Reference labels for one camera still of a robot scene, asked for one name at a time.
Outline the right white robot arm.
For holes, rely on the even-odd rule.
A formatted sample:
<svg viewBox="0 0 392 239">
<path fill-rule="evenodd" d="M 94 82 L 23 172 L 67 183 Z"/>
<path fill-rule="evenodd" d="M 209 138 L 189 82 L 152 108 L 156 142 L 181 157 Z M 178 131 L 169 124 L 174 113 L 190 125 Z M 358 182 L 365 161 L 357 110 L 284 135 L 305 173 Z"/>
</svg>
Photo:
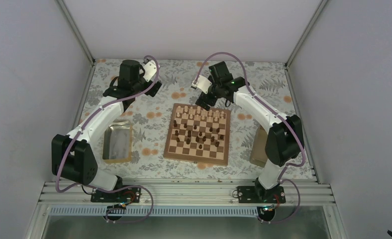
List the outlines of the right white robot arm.
<svg viewBox="0 0 392 239">
<path fill-rule="evenodd" d="M 268 159 L 254 186 L 255 198 L 266 203 L 279 194 L 282 176 L 293 165 L 291 160 L 304 153 L 301 119 L 273 108 L 255 93 L 246 76 L 233 77 L 225 62 L 210 66 L 209 73 L 209 77 L 197 75 L 192 82 L 192 88 L 201 90 L 196 105 L 209 110 L 218 99 L 226 99 L 251 114 L 267 133 Z"/>
</svg>

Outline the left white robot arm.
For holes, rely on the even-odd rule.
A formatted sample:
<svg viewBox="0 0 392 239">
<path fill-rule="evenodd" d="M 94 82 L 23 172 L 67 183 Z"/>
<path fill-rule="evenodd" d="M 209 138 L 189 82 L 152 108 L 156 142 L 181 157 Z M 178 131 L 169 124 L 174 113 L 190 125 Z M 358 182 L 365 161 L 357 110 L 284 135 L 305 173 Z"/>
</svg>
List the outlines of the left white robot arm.
<svg viewBox="0 0 392 239">
<path fill-rule="evenodd" d="M 119 74 L 111 80 L 99 104 L 76 128 L 52 139 L 52 172 L 55 189 L 64 193 L 76 185 L 99 191 L 112 202 L 123 196 L 119 176 L 99 167 L 93 147 L 113 123 L 142 94 L 154 97 L 162 83 L 158 80 L 160 66 L 150 55 L 144 62 L 122 61 Z"/>
</svg>

